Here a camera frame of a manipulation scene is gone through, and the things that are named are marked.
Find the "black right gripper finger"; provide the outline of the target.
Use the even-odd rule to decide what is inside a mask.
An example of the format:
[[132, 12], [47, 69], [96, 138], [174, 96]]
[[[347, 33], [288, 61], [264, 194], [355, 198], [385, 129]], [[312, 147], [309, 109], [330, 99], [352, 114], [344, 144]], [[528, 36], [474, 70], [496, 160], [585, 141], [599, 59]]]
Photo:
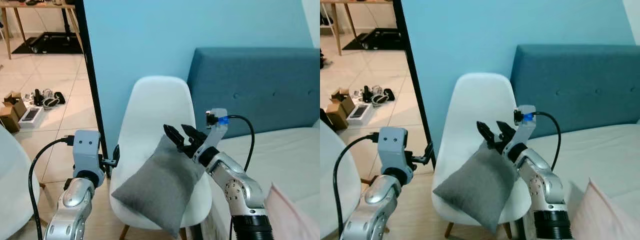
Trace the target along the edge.
[[183, 151], [185, 148], [185, 138], [183, 135], [171, 125], [163, 125], [165, 135], [176, 145], [178, 151]]
[[206, 134], [198, 131], [194, 126], [182, 124], [181, 128], [188, 136], [190, 144], [202, 144], [207, 138]]
[[496, 125], [500, 130], [499, 137], [500, 138], [513, 138], [516, 130], [512, 128], [508, 123], [503, 121], [496, 121]]
[[484, 138], [484, 141], [486, 142], [486, 145], [488, 147], [495, 147], [496, 146], [496, 140], [495, 137], [496, 135], [491, 131], [490, 127], [481, 121], [477, 121], [477, 130], [480, 133], [480, 135], [482, 135], [482, 137]]

